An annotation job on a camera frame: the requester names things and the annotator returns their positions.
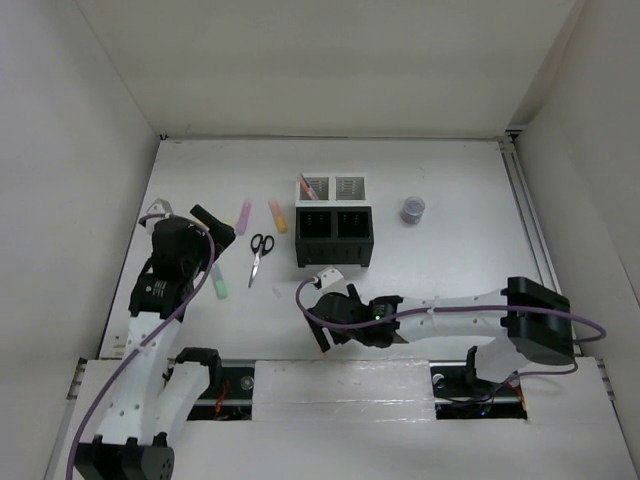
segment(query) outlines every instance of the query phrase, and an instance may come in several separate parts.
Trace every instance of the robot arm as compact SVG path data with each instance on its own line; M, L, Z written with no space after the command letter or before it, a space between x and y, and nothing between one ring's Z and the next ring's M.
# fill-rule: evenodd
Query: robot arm
M574 362L571 322L555 315L500 311L460 312L459 307L524 306L569 312L569 301L523 277L509 278L507 287L466 298L417 300L400 296L377 297L363 304L355 286L346 285L340 272L330 267L318 275L323 296L308 310L339 328L328 328L335 344L355 340L366 346L389 347L423 338L450 336L491 337L489 343L470 345L467 368L474 379L500 383L515 370L531 362L572 365ZM456 313L443 312L456 307ZM307 321L323 352L331 348L322 327L307 314ZM349 328L389 316L404 316L368 328Z
M157 200L147 213L145 228L153 250L131 293L131 320L124 358L140 350L114 384L108 409L93 442L80 443L75 467L86 480L169 479L174 464L172 445L194 402L221 381L216 350L185 349L167 377L167 357L184 320L184 311L167 325L194 292L194 280L235 239L233 228L196 205L191 214L209 230L215 251L200 227L171 214ZM153 341L145 338L158 328Z

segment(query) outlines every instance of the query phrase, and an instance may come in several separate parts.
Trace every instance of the scissors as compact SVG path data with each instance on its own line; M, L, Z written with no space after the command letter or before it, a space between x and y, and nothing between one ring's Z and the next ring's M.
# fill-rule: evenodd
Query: scissors
M275 240L271 235L262 235L261 233L256 233L251 239L251 251L255 254L256 258L253 260L253 267L251 267L249 288L251 288L253 280L256 278L256 274L258 273L258 267L260 267L260 259L267 255L271 250L273 250L274 245Z

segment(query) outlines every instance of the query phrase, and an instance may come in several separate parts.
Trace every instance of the clear plastic cover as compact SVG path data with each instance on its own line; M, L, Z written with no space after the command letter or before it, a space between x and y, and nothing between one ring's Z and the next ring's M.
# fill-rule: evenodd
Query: clear plastic cover
M256 362L254 421L435 420L429 362Z

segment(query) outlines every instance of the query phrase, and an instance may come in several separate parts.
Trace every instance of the green highlighter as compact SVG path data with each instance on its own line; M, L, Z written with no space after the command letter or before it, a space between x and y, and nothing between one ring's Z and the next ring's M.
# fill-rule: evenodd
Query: green highlighter
M222 272L220 271L220 267L218 264L213 265L213 270L211 271L211 278L213 280L213 287L216 289L216 295L220 300L224 300L227 298L229 293L227 292L227 286L224 283L224 278L222 278Z

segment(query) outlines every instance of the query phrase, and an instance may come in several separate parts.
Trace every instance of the desk organizer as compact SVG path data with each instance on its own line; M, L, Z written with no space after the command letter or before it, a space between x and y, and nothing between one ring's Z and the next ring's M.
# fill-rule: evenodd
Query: desk organizer
M296 182L296 256L306 265L361 265L373 253L367 175L304 173L318 200Z

